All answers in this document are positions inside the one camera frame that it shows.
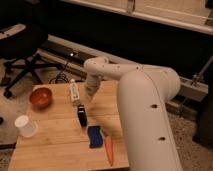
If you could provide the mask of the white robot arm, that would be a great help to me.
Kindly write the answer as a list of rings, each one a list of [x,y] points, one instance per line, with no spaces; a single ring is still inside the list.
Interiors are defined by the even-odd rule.
[[[165,103],[180,90],[175,70],[155,65],[84,62],[85,91],[93,97],[106,76],[118,82],[117,108],[131,171],[183,171]]]

